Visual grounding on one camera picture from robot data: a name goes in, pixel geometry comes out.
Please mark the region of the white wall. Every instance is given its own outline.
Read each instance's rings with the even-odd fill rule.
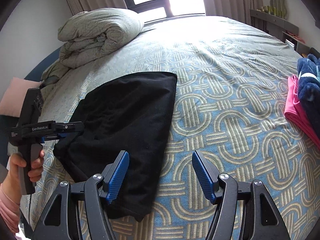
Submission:
[[[0,98],[60,47],[58,28],[72,17],[66,0],[21,0],[0,31]]]
[[[299,36],[309,47],[320,51],[320,29],[315,26],[315,20],[301,0],[286,0],[289,11],[288,21],[299,27]],[[263,0],[263,5],[270,5],[270,0]]]

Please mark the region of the human hand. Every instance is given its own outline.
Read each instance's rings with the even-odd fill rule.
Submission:
[[[31,163],[31,171],[28,173],[31,182],[37,182],[41,179],[44,155],[45,153],[42,150],[39,153],[39,158]],[[10,156],[9,162],[10,170],[2,183],[2,190],[8,198],[19,204],[21,200],[21,188],[18,169],[19,167],[25,167],[27,163],[19,154],[16,153]]]

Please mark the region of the metal screw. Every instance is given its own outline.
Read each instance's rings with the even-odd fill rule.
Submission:
[[[261,185],[262,185],[262,181],[261,181],[261,180],[258,180],[258,179],[255,179],[255,180],[253,181],[253,183],[254,183],[255,185],[257,185],[257,186],[261,186]]]
[[[229,175],[226,174],[226,173],[221,173],[221,174],[220,174],[220,178],[221,178],[221,179],[229,179]]]
[[[61,187],[65,187],[66,185],[68,185],[68,182],[66,180],[60,182]]]
[[[99,173],[97,173],[97,174],[94,174],[94,175],[92,176],[92,178],[95,179],[95,180],[99,180],[99,179],[102,178],[102,175],[99,174]]]

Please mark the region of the cable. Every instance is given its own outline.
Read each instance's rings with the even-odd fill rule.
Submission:
[[[29,216],[29,226],[31,226],[31,224],[30,224],[30,206],[31,206],[31,194],[30,194],[30,200],[29,200],[29,212],[28,212],[28,216]]]

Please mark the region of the gray patterned duvet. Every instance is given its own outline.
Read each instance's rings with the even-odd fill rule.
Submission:
[[[287,77],[300,57],[248,25],[223,17],[190,17],[148,27],[114,52],[70,70],[49,94],[39,121],[68,122],[78,102],[99,85],[141,71],[178,76],[170,136],[153,211],[141,223],[112,221],[117,239],[204,239],[214,206],[191,165],[201,149],[220,171],[240,181],[261,179],[292,240],[304,240],[319,217],[320,153],[283,115]],[[61,180],[71,180],[46,142],[42,179],[32,196],[34,228]],[[28,217],[28,197],[21,208]],[[82,232],[89,239],[81,205]],[[240,230],[238,211],[233,238]]]

